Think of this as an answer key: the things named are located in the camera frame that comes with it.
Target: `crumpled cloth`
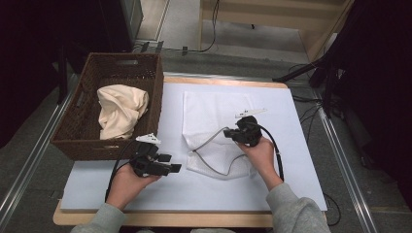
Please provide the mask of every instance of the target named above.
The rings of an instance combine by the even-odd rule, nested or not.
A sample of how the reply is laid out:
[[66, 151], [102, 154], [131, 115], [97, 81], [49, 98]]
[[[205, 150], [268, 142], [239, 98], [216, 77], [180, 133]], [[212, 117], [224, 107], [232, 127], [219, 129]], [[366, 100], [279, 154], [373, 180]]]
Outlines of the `crumpled cloth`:
[[[195, 150], [224, 127], [237, 128], [235, 115], [252, 107], [248, 94], [186, 91], [183, 136], [189, 149]], [[248, 157], [240, 156], [244, 152], [223, 132], [197, 152], [215, 171], [205, 165], [197, 153], [190, 152], [187, 169], [193, 172], [220, 180], [251, 176], [256, 172]]]
[[97, 90], [102, 110], [100, 139], [131, 137], [137, 120], [147, 111], [149, 94], [136, 87], [114, 84]]

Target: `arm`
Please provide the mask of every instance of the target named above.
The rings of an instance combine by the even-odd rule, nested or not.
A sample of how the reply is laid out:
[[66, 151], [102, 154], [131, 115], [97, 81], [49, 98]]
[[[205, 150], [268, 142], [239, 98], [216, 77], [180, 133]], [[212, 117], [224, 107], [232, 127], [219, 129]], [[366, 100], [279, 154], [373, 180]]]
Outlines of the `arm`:
[[316, 203], [310, 198], [298, 198], [280, 179], [274, 168], [273, 145], [268, 139], [261, 137], [253, 148], [238, 146], [248, 155], [269, 190], [266, 201], [276, 232], [330, 232]]
[[143, 188], [158, 179], [160, 177], [156, 176], [140, 178], [129, 164], [122, 166], [113, 178], [106, 203], [100, 207], [90, 223], [78, 225], [71, 232], [119, 232], [125, 221], [123, 209]]

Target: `sleeve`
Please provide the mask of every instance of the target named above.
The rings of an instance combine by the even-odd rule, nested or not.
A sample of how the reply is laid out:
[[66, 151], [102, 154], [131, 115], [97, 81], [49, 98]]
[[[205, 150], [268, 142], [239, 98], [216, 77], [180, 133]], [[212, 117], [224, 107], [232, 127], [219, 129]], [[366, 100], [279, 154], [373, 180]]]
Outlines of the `sleeve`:
[[298, 198], [287, 183], [270, 190], [266, 201], [275, 232], [330, 232], [318, 205], [310, 198]]
[[71, 233], [117, 233], [126, 217], [122, 211], [109, 204], [103, 204], [88, 224], [77, 225]]

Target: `wicker basket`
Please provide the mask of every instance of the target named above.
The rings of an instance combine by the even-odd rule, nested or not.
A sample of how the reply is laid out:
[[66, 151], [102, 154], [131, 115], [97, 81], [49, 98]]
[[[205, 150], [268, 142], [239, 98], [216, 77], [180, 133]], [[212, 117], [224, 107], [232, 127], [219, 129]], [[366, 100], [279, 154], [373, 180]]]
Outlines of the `wicker basket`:
[[[163, 71], [158, 54], [91, 53], [62, 120], [51, 137], [72, 160], [114, 160], [135, 137], [157, 134], [163, 93]], [[97, 89], [124, 84], [146, 90], [148, 111], [138, 120], [132, 139], [99, 140], [101, 107]], [[132, 154], [129, 147], [123, 158]]]

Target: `black equipment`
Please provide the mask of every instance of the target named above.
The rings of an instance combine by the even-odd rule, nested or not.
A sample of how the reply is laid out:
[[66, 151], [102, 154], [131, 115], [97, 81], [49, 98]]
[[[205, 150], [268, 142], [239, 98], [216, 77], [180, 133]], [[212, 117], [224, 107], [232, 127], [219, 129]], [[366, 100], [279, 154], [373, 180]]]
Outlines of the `black equipment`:
[[224, 130], [224, 136], [249, 147], [255, 147], [261, 137], [258, 121], [253, 116], [246, 116], [239, 119], [236, 124], [239, 128]]
[[139, 142], [136, 153], [130, 158], [130, 165], [139, 177], [145, 175], [167, 176], [169, 173], [179, 173], [182, 164], [166, 164], [172, 155], [157, 153], [154, 144]]

